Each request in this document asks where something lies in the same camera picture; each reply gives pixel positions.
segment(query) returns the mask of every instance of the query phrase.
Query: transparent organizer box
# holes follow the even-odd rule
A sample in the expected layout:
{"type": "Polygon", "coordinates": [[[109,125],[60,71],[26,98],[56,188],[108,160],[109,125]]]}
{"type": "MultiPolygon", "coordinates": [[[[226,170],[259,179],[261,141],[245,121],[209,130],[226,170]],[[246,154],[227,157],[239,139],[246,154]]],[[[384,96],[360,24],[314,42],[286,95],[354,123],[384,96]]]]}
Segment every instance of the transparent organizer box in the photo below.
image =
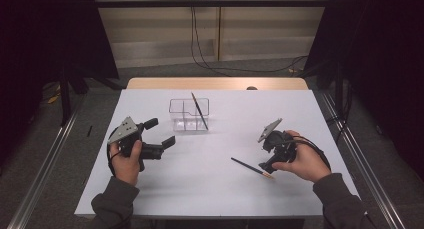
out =
{"type": "MultiPolygon", "coordinates": [[[[196,100],[202,111],[203,118],[208,125],[209,99],[197,98],[196,100]]],[[[174,131],[207,130],[193,99],[171,99],[169,103],[169,114],[171,115],[174,131]]]]}

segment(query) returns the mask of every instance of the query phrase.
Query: pen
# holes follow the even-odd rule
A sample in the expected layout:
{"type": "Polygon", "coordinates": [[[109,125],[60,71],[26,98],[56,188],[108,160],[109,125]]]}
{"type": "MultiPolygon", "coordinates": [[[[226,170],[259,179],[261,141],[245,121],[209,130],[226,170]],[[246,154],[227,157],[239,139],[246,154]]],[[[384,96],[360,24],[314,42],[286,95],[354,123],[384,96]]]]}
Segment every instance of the pen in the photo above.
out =
{"type": "Polygon", "coordinates": [[[274,177],[272,177],[270,174],[268,174],[268,173],[266,173],[266,172],[263,172],[263,171],[261,171],[261,170],[258,170],[258,169],[254,168],[254,167],[252,167],[252,166],[249,166],[249,165],[247,165],[246,163],[241,162],[241,161],[239,161],[239,160],[237,160],[237,159],[235,159],[235,158],[233,158],[233,157],[231,157],[231,160],[233,160],[233,161],[235,161],[235,162],[238,162],[238,163],[242,164],[243,166],[245,166],[245,167],[247,167],[247,168],[249,168],[249,169],[251,169],[251,170],[253,170],[253,171],[255,171],[255,172],[259,173],[259,174],[262,174],[262,175],[264,175],[264,176],[266,176],[266,177],[268,177],[268,178],[274,178],[274,177]]]}
{"type": "Polygon", "coordinates": [[[202,111],[200,110],[199,104],[197,103],[196,97],[194,97],[193,92],[191,93],[194,103],[196,104],[197,110],[199,111],[200,117],[202,118],[203,124],[205,124],[206,130],[209,130],[208,125],[206,125],[205,118],[203,117],[202,111]]]}

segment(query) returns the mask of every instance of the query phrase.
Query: person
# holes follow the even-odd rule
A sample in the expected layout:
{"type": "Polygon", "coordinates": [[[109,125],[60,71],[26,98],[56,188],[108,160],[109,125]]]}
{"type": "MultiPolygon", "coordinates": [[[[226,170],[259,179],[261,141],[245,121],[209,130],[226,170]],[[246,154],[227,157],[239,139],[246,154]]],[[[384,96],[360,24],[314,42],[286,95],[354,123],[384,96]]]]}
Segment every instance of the person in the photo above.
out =
{"type": "MultiPolygon", "coordinates": [[[[286,131],[295,139],[295,131],[286,131]]],[[[340,173],[332,173],[319,155],[308,145],[297,143],[297,156],[291,163],[275,162],[275,169],[296,174],[314,183],[313,191],[323,204],[324,228],[375,228],[366,216],[365,207],[358,196],[352,195],[340,173]]],[[[139,173],[138,157],[141,142],[136,141],[131,156],[117,154],[112,164],[116,178],[111,177],[103,194],[92,200],[96,217],[90,228],[129,228],[133,212],[132,203],[139,190],[135,187],[139,173]]],[[[116,143],[111,155],[119,153],[116,143]]]]}

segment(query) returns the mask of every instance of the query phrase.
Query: forearm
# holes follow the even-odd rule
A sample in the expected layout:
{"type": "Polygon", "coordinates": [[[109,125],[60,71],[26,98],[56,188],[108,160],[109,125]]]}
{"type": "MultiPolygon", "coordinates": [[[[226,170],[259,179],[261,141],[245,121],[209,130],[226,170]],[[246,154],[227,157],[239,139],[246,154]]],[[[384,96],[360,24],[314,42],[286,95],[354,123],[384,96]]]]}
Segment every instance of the forearm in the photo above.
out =
{"type": "Polygon", "coordinates": [[[132,213],[132,203],[139,190],[128,183],[111,177],[103,194],[98,194],[91,205],[96,217],[91,221],[89,228],[111,228],[125,224],[132,213]]]}
{"type": "Polygon", "coordinates": [[[314,192],[324,206],[326,228],[374,228],[365,216],[362,201],[349,192],[341,174],[320,179],[314,184],[314,192]]]}

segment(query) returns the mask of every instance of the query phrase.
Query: white paper sheet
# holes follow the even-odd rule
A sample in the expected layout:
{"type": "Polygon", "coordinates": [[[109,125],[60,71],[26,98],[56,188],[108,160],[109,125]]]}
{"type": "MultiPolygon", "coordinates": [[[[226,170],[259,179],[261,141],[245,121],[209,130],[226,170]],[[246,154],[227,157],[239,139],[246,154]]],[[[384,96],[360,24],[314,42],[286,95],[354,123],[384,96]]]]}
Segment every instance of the white paper sheet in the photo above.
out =
{"type": "Polygon", "coordinates": [[[111,173],[106,141],[125,117],[136,123],[158,118],[159,125],[143,133],[149,144],[172,135],[176,144],[161,160],[145,160],[139,174],[140,193],[134,215],[154,218],[285,217],[322,214],[312,183],[288,172],[266,178],[232,161],[234,157],[258,169],[272,154],[257,140],[265,126],[278,118],[276,130],[295,130],[325,152],[333,172],[340,172],[358,195],[334,143],[316,99],[309,90],[124,90],[115,109],[76,215],[92,217],[91,200],[106,188],[111,173]],[[174,132],[168,112],[171,99],[209,98],[209,131],[174,132]]]}

